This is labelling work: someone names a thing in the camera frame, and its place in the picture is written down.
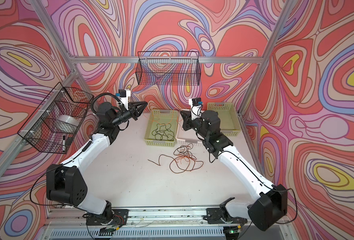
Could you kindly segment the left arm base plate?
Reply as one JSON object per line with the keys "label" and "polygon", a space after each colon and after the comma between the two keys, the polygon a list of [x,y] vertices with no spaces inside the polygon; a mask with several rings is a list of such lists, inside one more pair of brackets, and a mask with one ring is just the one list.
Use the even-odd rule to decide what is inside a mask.
{"label": "left arm base plate", "polygon": [[86,213],[82,217],[86,219],[87,226],[124,226],[128,220],[128,209],[112,209],[102,215]]}

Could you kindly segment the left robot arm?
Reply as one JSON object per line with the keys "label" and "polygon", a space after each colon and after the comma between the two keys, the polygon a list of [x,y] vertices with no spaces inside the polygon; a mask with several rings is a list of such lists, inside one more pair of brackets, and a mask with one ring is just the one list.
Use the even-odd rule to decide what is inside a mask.
{"label": "left robot arm", "polygon": [[89,192],[83,175],[96,157],[107,149],[123,131],[120,125],[138,120],[148,103],[130,102],[130,91],[117,94],[102,93],[91,102],[98,125],[90,140],[61,164],[52,164],[46,171],[46,197],[86,212],[98,225],[113,224],[115,214],[111,202]]}

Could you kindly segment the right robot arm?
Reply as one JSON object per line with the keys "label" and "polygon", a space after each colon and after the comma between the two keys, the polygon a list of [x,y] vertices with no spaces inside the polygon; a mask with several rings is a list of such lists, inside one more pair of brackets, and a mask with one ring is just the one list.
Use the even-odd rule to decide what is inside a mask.
{"label": "right robot arm", "polygon": [[180,115],[183,130],[194,131],[208,153],[228,167],[251,196],[246,203],[237,202],[235,198],[226,202],[226,214],[232,218],[250,219],[261,231],[266,231],[287,214],[288,189],[274,185],[245,160],[234,143],[221,132],[217,112],[207,110],[198,117],[191,111],[181,111]]}

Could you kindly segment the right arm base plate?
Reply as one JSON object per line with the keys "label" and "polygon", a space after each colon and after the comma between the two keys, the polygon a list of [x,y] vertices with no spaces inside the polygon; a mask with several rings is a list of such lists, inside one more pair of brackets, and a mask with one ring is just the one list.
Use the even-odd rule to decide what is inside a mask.
{"label": "right arm base plate", "polygon": [[207,208],[206,214],[203,215],[203,220],[207,221],[208,224],[238,224],[241,226],[248,222],[248,220],[244,218],[231,217],[226,211],[223,211],[221,208]]}

